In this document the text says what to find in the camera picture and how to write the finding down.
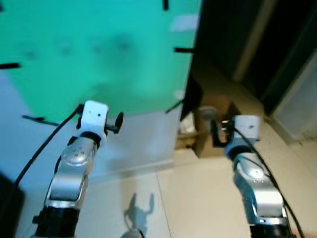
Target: black cable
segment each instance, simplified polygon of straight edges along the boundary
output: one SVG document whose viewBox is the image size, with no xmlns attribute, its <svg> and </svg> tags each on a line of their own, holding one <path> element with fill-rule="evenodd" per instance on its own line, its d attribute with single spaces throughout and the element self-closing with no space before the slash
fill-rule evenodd
<svg viewBox="0 0 317 238">
<path fill-rule="evenodd" d="M 289 212 L 291 213 L 291 216 L 292 216 L 293 219 L 294 219 L 294 222 L 295 222 L 295 224 L 296 224 L 296 228 L 297 228 L 297 230 L 298 230 L 298 232 L 299 232 L 300 237 L 301 237 L 301 238 L 305 238 L 304 233 L 303 233 L 302 228 L 301 228 L 301 225 L 299 224 L 299 221 L 297 220 L 297 218 L 296 218 L 296 216 L 295 216 L 295 214 L 294 214 L 294 212 L 293 212 L 291 206 L 289 205 L 289 203 L 288 203 L 287 200 L 285 199 L 285 197 L 284 197 L 284 195 L 283 195 L 283 193 L 282 193 L 280 187 L 278 186 L 277 181 L 276 181 L 276 179 L 275 179 L 275 177 L 274 177 L 274 175 L 273 175 L 271 169 L 268 167 L 268 165 L 266 164 L 266 162 L 264 161 L 264 159 L 262 158 L 262 156 L 258 153 L 258 151 L 256 150 L 256 148 L 254 148 L 254 146 L 250 143 L 250 141 L 249 141 L 237 128 L 234 128 L 234 131 L 237 132 L 237 133 L 242 137 L 242 139 L 247 143 L 247 145 L 250 147 L 250 149 L 257 155 L 257 157 L 259 158 L 259 160 L 261 161 L 261 163 L 265 166 L 265 168 L 266 168 L 267 171 L 269 172 L 269 174 L 270 174 L 269 177 L 271 178 L 271 180 L 272 180 L 274 186 L 275 186 L 275 187 L 277 188 L 277 190 L 280 192 L 280 194 L 281 194 L 281 196 L 282 196 L 282 198 L 283 198 L 285 207 L 288 208 Z"/>
<path fill-rule="evenodd" d="M 24 166 L 23 170 L 20 172 L 19 176 L 17 177 L 13 188 L 11 189 L 7 200 L 5 203 L 2 204 L 2 208 L 0 210 L 0 222 L 2 222 L 4 218 L 4 214 L 6 212 L 6 209 L 9 207 L 11 200 L 14 197 L 15 192 L 17 191 L 19 184 L 25 175 L 25 173 L 28 171 L 28 169 L 31 167 L 32 163 L 35 161 L 35 159 L 38 157 L 38 155 L 41 153 L 41 151 L 46 147 L 46 145 L 52 140 L 52 138 L 68 123 L 77 113 L 81 113 L 83 110 L 83 105 L 79 105 L 75 111 L 72 112 L 71 115 L 66 118 L 65 121 L 63 121 L 53 132 L 52 134 L 44 141 L 44 143 L 38 148 L 38 150 L 34 153 L 32 158 L 28 161 L 28 163 Z"/>
<path fill-rule="evenodd" d="M 179 105 L 181 105 L 184 102 L 184 99 L 178 101 L 177 103 L 175 103 L 173 106 L 171 106 L 169 109 L 167 109 L 165 111 L 165 113 L 169 113 L 170 111 L 174 110 L 175 108 L 177 108 Z"/>
<path fill-rule="evenodd" d="M 56 164 L 55 164 L 54 174 L 56 174 L 56 173 L 57 173 L 57 170 L 58 170 L 58 167 L 59 167 L 60 161 L 61 161 L 61 156 L 59 157 L 59 159 L 57 160 L 57 162 L 56 162 Z"/>
<path fill-rule="evenodd" d="M 59 126 L 58 123 L 55 122 L 49 122 L 49 121 L 45 121 L 45 117 L 31 117 L 28 115 L 22 115 L 23 118 L 40 123 L 40 124 L 45 124 L 45 125 L 52 125 L 52 126 Z"/>
</svg>

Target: black tape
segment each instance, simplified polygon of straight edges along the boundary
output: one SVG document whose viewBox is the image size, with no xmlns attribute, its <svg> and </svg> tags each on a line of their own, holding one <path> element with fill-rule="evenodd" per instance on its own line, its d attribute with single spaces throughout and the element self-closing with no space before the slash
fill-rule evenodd
<svg viewBox="0 0 317 238">
<path fill-rule="evenodd" d="M 169 0 L 163 0 L 163 9 L 164 11 L 169 10 Z"/>
<path fill-rule="evenodd" d="M 175 47 L 174 51 L 177 53 L 193 53 L 195 51 L 194 48 L 185 48 L 185 47 Z"/>
<path fill-rule="evenodd" d="M 31 117 L 28 115 L 22 115 L 23 118 L 40 123 L 40 124 L 45 124 L 45 125 L 53 125 L 53 126 L 59 126 L 58 123 L 55 122 L 49 122 L 49 121 L 45 121 L 45 117 Z"/>
<path fill-rule="evenodd" d="M 165 111 L 165 113 L 169 113 L 170 111 L 174 110 L 177 108 L 179 105 L 181 105 L 184 102 L 184 100 L 180 100 L 177 103 L 175 103 L 173 106 L 171 106 L 169 109 Z"/>
<path fill-rule="evenodd" d="M 21 68 L 19 63 L 3 63 L 0 64 L 0 69 L 14 69 L 14 68 Z"/>
</svg>

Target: cardboard box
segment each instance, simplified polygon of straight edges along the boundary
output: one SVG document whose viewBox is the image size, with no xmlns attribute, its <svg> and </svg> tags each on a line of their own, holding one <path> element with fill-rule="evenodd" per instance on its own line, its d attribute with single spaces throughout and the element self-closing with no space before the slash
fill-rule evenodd
<svg viewBox="0 0 317 238">
<path fill-rule="evenodd" d="M 207 136 L 204 121 L 198 109 L 195 109 L 193 114 L 196 132 L 178 134 L 175 149 L 193 148 L 195 151 L 196 145 L 203 146 Z"/>
<path fill-rule="evenodd" d="M 217 109 L 217 121 L 221 123 L 223 120 L 232 119 L 235 115 L 241 114 L 239 109 L 224 95 L 209 95 L 204 96 L 201 101 L 201 106 L 213 106 Z M 209 133 L 206 133 L 206 139 L 204 141 L 198 141 L 195 145 L 194 151 L 199 158 L 224 156 L 223 148 L 214 148 L 212 137 Z M 225 134 L 219 133 L 221 141 L 225 141 Z"/>
<path fill-rule="evenodd" d="M 241 114 L 236 105 L 224 95 L 204 96 L 201 106 L 213 106 L 217 109 L 217 121 L 231 119 Z M 199 158 L 224 156 L 223 148 L 214 148 L 212 138 L 206 131 L 204 120 L 198 109 L 194 110 L 195 129 L 197 132 L 179 134 L 176 140 L 176 149 L 192 148 Z M 220 133 L 219 137 L 225 141 L 225 134 Z"/>
</svg>

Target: baseboard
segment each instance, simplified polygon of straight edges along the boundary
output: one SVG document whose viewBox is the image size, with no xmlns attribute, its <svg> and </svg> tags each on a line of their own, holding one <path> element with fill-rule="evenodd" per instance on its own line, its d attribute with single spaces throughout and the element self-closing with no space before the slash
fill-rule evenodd
<svg viewBox="0 0 317 238">
<path fill-rule="evenodd" d="M 130 167 L 130 168 L 122 169 L 122 170 L 111 171 L 109 173 L 102 174 L 102 175 L 95 175 L 89 178 L 89 183 L 97 184 L 101 182 L 118 180 L 118 179 L 133 177 L 137 175 L 155 173 L 160 170 L 172 168 L 173 165 L 174 165 L 174 160 L 170 159 L 170 160 L 165 160 L 162 162 L 134 166 L 134 167 Z"/>
<path fill-rule="evenodd" d="M 294 139 L 276 118 L 272 117 L 269 124 L 287 145 L 298 143 L 298 140 Z"/>
</svg>

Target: floor tile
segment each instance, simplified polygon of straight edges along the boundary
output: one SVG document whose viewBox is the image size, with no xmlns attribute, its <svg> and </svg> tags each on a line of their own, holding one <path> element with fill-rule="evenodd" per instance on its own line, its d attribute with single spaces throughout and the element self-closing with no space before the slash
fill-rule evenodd
<svg viewBox="0 0 317 238">
<path fill-rule="evenodd" d="M 316 176 L 290 148 L 262 152 L 302 228 L 317 233 Z"/>
<path fill-rule="evenodd" d="M 173 238 L 250 237 L 226 158 L 158 172 Z"/>
<path fill-rule="evenodd" d="M 174 165 L 186 165 L 189 163 L 195 163 L 199 161 L 199 158 L 195 155 L 192 149 L 180 149 L 174 152 Z"/>
<path fill-rule="evenodd" d="M 18 238 L 34 234 L 32 217 L 42 209 L 45 191 L 34 191 L 24 206 Z M 120 238 L 131 221 L 147 238 L 170 238 L 156 174 L 148 174 L 88 186 L 76 228 L 77 238 Z"/>
<path fill-rule="evenodd" d="M 261 125 L 259 127 L 259 141 L 255 143 L 255 147 L 260 152 L 266 149 L 288 148 L 275 130 L 263 120 L 261 121 Z"/>
<path fill-rule="evenodd" d="M 317 141 L 290 146 L 304 164 L 317 175 Z"/>
</svg>

